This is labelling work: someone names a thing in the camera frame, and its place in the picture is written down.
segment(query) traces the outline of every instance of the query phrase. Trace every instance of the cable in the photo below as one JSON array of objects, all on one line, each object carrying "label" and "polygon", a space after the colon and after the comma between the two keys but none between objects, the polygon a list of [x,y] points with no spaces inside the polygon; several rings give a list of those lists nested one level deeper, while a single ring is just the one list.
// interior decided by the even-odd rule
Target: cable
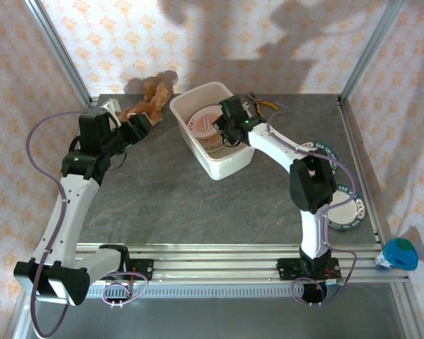
[{"label": "cable", "polygon": [[52,335],[55,334],[55,332],[58,331],[58,328],[60,327],[61,323],[64,320],[64,317],[66,316],[66,312],[68,310],[69,305],[66,305],[63,309],[63,312],[61,313],[61,316],[57,322],[57,324],[55,325],[55,327],[53,327],[53,329],[48,333],[48,334],[44,334],[41,331],[41,328],[39,326],[39,324],[37,323],[37,317],[36,317],[36,292],[37,292],[37,286],[40,283],[40,278],[41,278],[41,272],[42,269],[44,268],[44,263],[47,260],[47,256],[49,255],[50,250],[52,249],[52,245],[55,242],[55,239],[57,238],[57,235],[61,229],[61,225],[63,224],[63,220],[64,220],[64,216],[66,215],[66,207],[67,207],[67,201],[66,201],[66,192],[64,191],[63,186],[61,185],[61,182],[57,179],[55,179],[55,177],[53,177],[52,175],[50,175],[49,173],[47,173],[46,171],[44,171],[43,169],[41,169],[38,165],[36,165],[36,162],[33,160],[33,156],[31,155],[31,150],[30,150],[30,141],[31,141],[31,137],[33,136],[34,132],[36,131],[36,129],[41,126],[43,123],[45,123],[47,120],[53,119],[53,118],[57,118],[57,117],[62,117],[65,115],[72,115],[72,114],[81,114],[81,112],[65,112],[65,113],[58,113],[58,114],[54,114],[50,117],[46,117],[43,120],[41,120],[40,122],[38,122],[36,125],[34,125],[34,127],[30,130],[30,133],[28,133],[27,135],[27,140],[25,141],[25,151],[27,152],[27,157],[31,163],[31,165],[42,175],[44,175],[46,178],[49,178],[50,180],[52,180],[57,186],[58,186],[58,190],[61,196],[61,212],[58,218],[58,222],[57,225],[55,226],[54,232],[52,234],[52,236],[50,237],[47,246],[44,250],[44,253],[42,254],[40,263],[37,265],[36,268],[36,274],[35,274],[35,280],[33,281],[33,288],[31,291],[31,296],[30,296],[30,314],[31,314],[31,321],[33,322],[33,327],[35,329],[35,333],[39,338],[50,338]]},{"label": "cable", "polygon": [[127,159],[127,152],[124,151],[124,158],[122,159],[121,164],[119,164],[118,167],[107,170],[107,172],[112,172],[112,171],[117,170],[118,168],[121,168],[121,166],[124,165],[124,162],[126,161],[126,159]]},{"label": "cable", "polygon": [[[52,335],[54,335],[58,331],[61,323],[64,320],[64,317],[66,316],[67,310],[69,308],[68,304],[63,308],[63,312],[61,313],[61,316],[60,316],[57,324],[55,325],[55,327],[53,327],[53,329],[48,334],[45,334],[41,331],[41,328],[39,326],[39,323],[37,322],[37,317],[36,317],[37,287],[38,287],[39,282],[40,282],[41,273],[42,273],[42,269],[44,268],[45,261],[47,260],[47,257],[50,253],[50,250],[52,249],[52,245],[55,242],[55,239],[57,238],[57,235],[58,235],[58,233],[61,229],[61,225],[63,224],[64,217],[66,216],[67,197],[66,197],[66,192],[64,191],[64,187],[61,185],[61,182],[58,179],[56,179],[55,177],[53,177],[52,175],[50,175],[49,173],[47,173],[46,171],[44,171],[43,169],[41,169],[36,164],[35,160],[33,159],[33,156],[31,155],[30,142],[31,142],[31,138],[32,138],[33,134],[35,133],[35,131],[37,130],[37,128],[39,126],[41,126],[43,123],[45,123],[47,120],[57,118],[57,117],[66,116],[66,115],[81,114],[81,113],[82,112],[64,112],[64,113],[58,113],[58,114],[54,114],[50,117],[44,118],[43,120],[39,121],[36,125],[34,125],[34,127],[31,128],[30,132],[27,135],[27,139],[25,141],[25,151],[27,153],[27,157],[28,157],[31,165],[40,174],[44,175],[46,178],[49,178],[50,180],[52,180],[57,185],[58,190],[59,190],[59,194],[61,196],[61,212],[60,212],[60,215],[59,215],[59,218],[58,218],[58,221],[57,221],[57,225],[54,228],[54,232],[52,233],[52,236],[50,237],[49,241],[47,242],[47,246],[45,247],[44,252],[42,253],[41,260],[40,260],[39,264],[37,265],[35,279],[33,281],[33,288],[32,288],[31,296],[30,296],[30,315],[31,315],[32,323],[33,323],[33,328],[35,329],[36,336],[41,338],[41,339],[50,338]],[[75,145],[77,144],[77,141],[78,141],[77,138],[78,137],[75,137],[73,139],[73,141],[71,142],[71,146],[69,147],[70,149],[75,148]],[[117,168],[112,169],[112,170],[117,170],[118,168],[120,168],[124,164],[124,161],[126,160],[126,158],[127,158],[127,153],[124,153],[124,159],[122,160],[121,165],[118,166]],[[136,275],[136,276],[143,278],[143,280],[145,280],[145,282],[146,282],[146,285],[142,289],[142,291],[140,291],[134,297],[123,302],[122,305],[128,304],[128,303],[134,301],[135,299],[139,298],[148,288],[148,279],[146,278],[146,276],[142,275],[141,273],[138,273],[138,272],[116,272],[116,273],[113,273],[113,275]],[[125,286],[123,286],[123,285],[121,285],[117,282],[113,283],[112,285],[120,285],[121,287],[126,289]],[[102,299],[104,300],[104,302],[109,303],[105,299],[104,294],[102,294]]]},{"label": "cable", "polygon": [[240,145],[240,143],[242,142],[242,139],[240,139],[238,142],[236,142],[234,145],[231,145],[231,143],[229,142],[229,140],[227,138],[225,138],[224,136],[221,136],[221,143],[223,145],[225,145],[226,147],[232,148],[232,147],[238,147],[238,145]]},{"label": "cable", "polygon": [[289,111],[291,111],[290,113],[295,113],[295,111],[293,109],[291,109],[289,106],[286,106],[285,104],[282,104],[281,102],[276,101],[275,102],[278,106],[282,106],[286,109],[288,109]]},{"label": "cable", "polygon": [[[349,253],[349,254],[352,254],[352,256],[353,256],[353,262],[352,262],[351,269],[349,270],[348,275],[347,275],[346,279],[344,280],[344,284],[343,284],[342,288],[331,299],[329,299],[329,300],[326,301],[326,303],[328,303],[328,302],[331,302],[331,301],[335,300],[336,297],[338,295],[340,295],[345,290],[345,288],[347,286],[347,283],[348,283],[348,280],[350,279],[350,277],[352,275],[352,272],[355,269],[355,265],[356,265],[356,261],[357,261],[357,255],[356,255],[356,253],[354,251],[343,250],[343,249],[335,249],[334,247],[332,247],[328,243],[328,241],[325,239],[325,236],[324,236],[325,235],[325,227],[326,227],[326,224],[327,224],[327,215],[328,215],[328,212],[330,210],[332,210],[334,208],[338,208],[338,207],[344,206],[347,203],[350,203],[356,197],[356,182],[355,182],[355,177],[352,175],[352,172],[342,162],[340,162],[338,160],[335,160],[332,157],[329,157],[327,155],[322,155],[322,154],[319,154],[319,153],[308,152],[308,151],[305,151],[305,150],[296,148],[295,146],[293,146],[293,145],[289,144],[288,142],[284,141],[282,138],[278,137],[274,132],[271,131],[271,121],[272,121],[272,119],[274,117],[276,117],[279,114],[292,113],[292,112],[293,111],[288,110],[288,111],[281,111],[281,112],[277,112],[277,113],[273,114],[269,118],[269,120],[267,121],[267,132],[269,133],[269,135],[273,139],[275,139],[276,141],[278,141],[281,145],[284,145],[285,147],[289,148],[290,150],[293,150],[296,153],[300,153],[300,154],[304,154],[304,155],[311,155],[313,157],[318,157],[320,159],[325,159],[325,160],[331,161],[332,163],[338,165],[348,175],[348,177],[349,177],[349,179],[351,181],[351,186],[352,186],[352,190],[353,190],[351,196],[349,196],[348,199],[346,199],[345,201],[342,201],[340,203],[337,203],[335,205],[327,206],[326,208],[323,209],[323,211],[321,212],[321,215],[320,215],[320,227],[322,229],[321,239],[320,239],[321,243],[324,244],[331,251],[336,251],[336,252],[341,252],[341,253]],[[314,281],[314,284],[316,284],[316,285],[319,284],[316,280],[311,279],[311,278],[305,279],[305,277],[300,277],[300,278],[295,279],[293,281],[293,283],[292,283],[292,286],[291,286],[291,292],[292,292],[293,299],[296,302],[298,302],[299,304],[304,304],[304,305],[307,305],[307,306],[320,306],[321,304],[323,304],[323,302],[318,303],[318,304],[307,303],[307,302],[302,301],[301,299],[298,299],[295,296],[295,294],[294,294],[294,286],[295,286],[296,283],[300,282],[301,280],[313,280]]]},{"label": "cable", "polygon": [[309,277],[300,277],[300,278],[297,278],[296,280],[305,280],[305,281],[309,281],[309,282],[315,284],[318,287],[318,290],[320,291],[320,294],[322,295],[322,300],[325,299],[324,289],[320,285],[320,282],[318,282],[317,280],[312,279],[312,278],[309,278]]},{"label": "cable", "polygon": [[104,290],[102,291],[102,300],[103,300],[104,303],[106,303],[107,305],[110,305],[111,307],[114,307],[114,306],[122,307],[125,304],[133,302],[134,300],[138,299],[144,292],[146,292],[146,290],[148,289],[148,286],[149,286],[148,278],[145,275],[138,273],[138,272],[112,272],[112,273],[109,273],[106,276],[109,276],[109,275],[132,275],[132,276],[137,276],[137,277],[143,278],[143,280],[145,282],[143,289],[137,295],[134,295],[133,297],[130,297],[130,298],[128,298],[128,300],[120,302],[119,304],[115,304],[114,302],[109,302],[107,300],[107,298],[105,297],[106,291],[108,289],[110,289],[112,286],[118,286],[118,287],[124,289],[126,291],[126,293],[128,295],[130,295],[131,294],[130,289],[125,287],[123,284],[120,284],[119,282],[114,282],[114,283],[104,287]]}]

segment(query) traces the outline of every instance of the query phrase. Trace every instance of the metal frame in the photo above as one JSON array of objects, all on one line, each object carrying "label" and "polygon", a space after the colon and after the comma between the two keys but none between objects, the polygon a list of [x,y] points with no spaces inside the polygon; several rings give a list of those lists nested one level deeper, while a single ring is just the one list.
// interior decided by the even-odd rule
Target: metal frame
[{"label": "metal frame", "polygon": [[63,69],[64,74],[69,79],[69,82],[72,84],[74,90],[76,91],[78,97],[85,106],[88,106],[91,103],[90,93],[85,86],[80,74],[77,71],[76,66],[72,62],[69,53],[67,52],[63,42],[58,36],[55,27],[50,20],[49,15],[47,14],[44,6],[41,4],[40,0],[25,0],[30,12],[36,20],[36,23],[41,29],[44,38],[47,41],[50,49],[53,51],[55,58],[57,58],[61,68]]},{"label": "metal frame", "polygon": [[[372,194],[368,189],[367,180],[362,171],[362,160],[358,152],[356,151],[355,138],[352,132],[352,128],[350,127],[348,115],[346,114],[346,108],[350,109],[350,104],[347,100],[345,100],[344,102],[339,102],[339,98],[336,99],[338,102],[339,112],[343,120],[344,129],[346,130],[349,146],[351,147],[352,156],[355,160],[355,168],[360,179],[362,193],[365,198],[365,202],[368,206],[367,212],[370,216],[372,226],[374,227],[376,239],[378,238],[379,243],[381,245],[384,245],[392,238],[392,236],[390,230],[385,229],[379,220],[377,210],[375,209],[374,200],[372,199]],[[399,313],[406,338],[423,339],[424,320],[421,315],[418,302],[416,301],[415,293],[411,286],[410,280],[408,279],[408,276],[407,281],[403,283],[391,283],[391,290],[396,301],[397,311]]]},{"label": "metal frame", "polygon": [[405,0],[390,0],[388,6],[385,8],[382,17],[380,18],[377,26],[374,29],[363,53],[360,56],[355,68],[352,71],[350,78],[347,80],[347,84],[339,97],[340,102],[348,100],[353,90],[355,90],[358,81],[363,76],[366,68],[369,66],[374,55],[377,53],[383,38],[387,35],[391,24],[397,17],[397,13],[401,10]]},{"label": "metal frame", "polygon": [[[101,298],[104,293],[104,287],[107,285],[106,282],[103,284],[94,284],[88,291],[87,298]],[[133,284],[134,294],[139,293],[142,290],[143,283]],[[289,285],[277,285],[273,286],[270,284],[232,284],[232,285],[156,285],[151,283],[141,299],[210,299],[210,298],[267,298],[267,297],[292,297],[291,288]],[[305,289],[303,285],[298,284],[294,286],[294,294],[296,297],[301,298]],[[105,291],[105,297],[110,299],[126,298],[126,291],[119,286],[109,286]]]},{"label": "metal frame", "polygon": [[[41,28],[47,43],[54,52],[67,78],[75,88],[85,105],[96,105],[98,99],[91,98],[75,65],[59,38],[54,26],[39,0],[25,0],[31,13]],[[382,249],[382,245],[391,239],[389,230],[383,230],[379,222],[373,199],[368,190],[365,175],[361,167],[361,159],[356,152],[355,139],[346,116],[348,98],[354,91],[358,81],[377,53],[382,40],[403,6],[405,0],[390,0],[380,18],[375,31],[371,35],[355,68],[352,71],[342,93],[337,97],[339,112],[351,147],[355,167],[357,169],[362,193],[367,203],[375,233],[376,244],[340,246],[351,249],[358,254],[358,261],[350,283],[389,283],[401,318],[404,333],[408,339],[424,338],[424,322],[414,297],[408,275],[402,270],[382,270],[373,258]],[[98,250],[99,244],[79,244],[76,260],[83,260],[87,255]],[[254,297],[288,296],[289,283],[281,282],[276,271],[278,258],[298,257],[298,245],[140,245],[129,246],[132,258],[155,259],[153,291],[148,297],[167,297],[177,295],[180,290],[201,290],[208,287],[208,292],[219,290],[222,286],[242,286],[244,290],[257,290]],[[341,271],[345,275],[351,264],[351,256],[335,253],[341,263]],[[106,282],[95,282],[88,297],[100,295]],[[30,300],[20,291],[11,317],[6,338],[25,338],[30,328]]]}]

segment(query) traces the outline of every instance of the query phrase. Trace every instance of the brown plush toy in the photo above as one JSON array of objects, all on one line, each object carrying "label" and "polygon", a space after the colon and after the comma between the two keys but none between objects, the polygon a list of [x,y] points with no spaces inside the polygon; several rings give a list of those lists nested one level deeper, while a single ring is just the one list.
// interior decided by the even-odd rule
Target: brown plush toy
[{"label": "brown plush toy", "polygon": [[129,117],[138,113],[146,113],[153,126],[163,120],[162,107],[170,99],[172,88],[166,83],[157,85],[154,81],[148,81],[143,84],[143,89],[143,101],[136,104],[134,108],[125,109],[118,116],[121,122],[128,121]]}]

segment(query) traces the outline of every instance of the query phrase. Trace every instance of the round coaster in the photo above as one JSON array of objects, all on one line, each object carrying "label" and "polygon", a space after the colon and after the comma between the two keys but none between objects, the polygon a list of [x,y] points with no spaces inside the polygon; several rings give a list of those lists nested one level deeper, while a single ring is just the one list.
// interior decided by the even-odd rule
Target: round coaster
[{"label": "round coaster", "polygon": [[[333,194],[331,205],[336,205],[347,200],[353,190],[344,184],[336,184],[336,192]],[[366,206],[360,194],[353,201],[328,212],[328,226],[337,230],[352,230],[357,227],[366,215]]]},{"label": "round coaster", "polygon": [[208,138],[198,139],[198,141],[207,153],[217,152],[225,147],[223,139],[218,133]]},{"label": "round coaster", "polygon": [[218,133],[213,123],[221,114],[219,105],[206,106],[190,117],[187,126],[197,139],[211,137]]}]

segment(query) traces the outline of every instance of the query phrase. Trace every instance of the paper plate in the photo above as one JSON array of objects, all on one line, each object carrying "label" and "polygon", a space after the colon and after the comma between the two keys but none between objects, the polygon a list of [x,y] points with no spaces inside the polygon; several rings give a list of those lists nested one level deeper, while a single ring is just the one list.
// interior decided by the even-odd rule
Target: paper plate
[{"label": "paper plate", "polygon": [[[321,150],[324,150],[329,157],[338,160],[338,155],[336,154],[334,149],[324,143],[321,143],[320,141],[309,141],[307,143],[303,143],[302,146],[308,148],[320,148]],[[331,170],[333,171],[333,174],[335,174],[339,168],[338,165],[330,161],[330,166]]]},{"label": "paper plate", "polygon": [[[336,186],[337,190],[333,194],[331,205],[347,200],[353,193],[353,190],[347,185],[336,184]],[[365,215],[364,200],[360,194],[357,194],[353,201],[328,212],[328,226],[337,230],[352,230],[363,221]]]},{"label": "paper plate", "polygon": [[217,152],[225,147],[223,138],[218,133],[208,138],[198,139],[198,141],[207,153]]},{"label": "paper plate", "polygon": [[203,139],[209,138],[217,134],[216,128],[213,123],[222,114],[219,105],[210,105],[201,108],[195,112],[187,122],[187,127],[193,133],[195,138]]}]

